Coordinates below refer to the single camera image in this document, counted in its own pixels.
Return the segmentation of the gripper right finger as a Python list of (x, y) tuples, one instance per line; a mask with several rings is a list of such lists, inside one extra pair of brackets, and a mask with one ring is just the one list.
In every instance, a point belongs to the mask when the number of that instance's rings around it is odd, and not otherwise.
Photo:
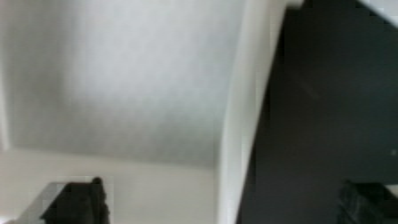
[(398, 224), (398, 197), (380, 183), (343, 183), (336, 224)]

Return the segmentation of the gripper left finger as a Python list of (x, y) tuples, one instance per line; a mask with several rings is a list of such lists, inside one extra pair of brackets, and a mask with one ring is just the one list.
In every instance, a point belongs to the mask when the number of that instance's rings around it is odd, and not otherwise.
[(45, 224), (110, 224), (107, 193), (100, 177), (70, 182), (41, 215)]

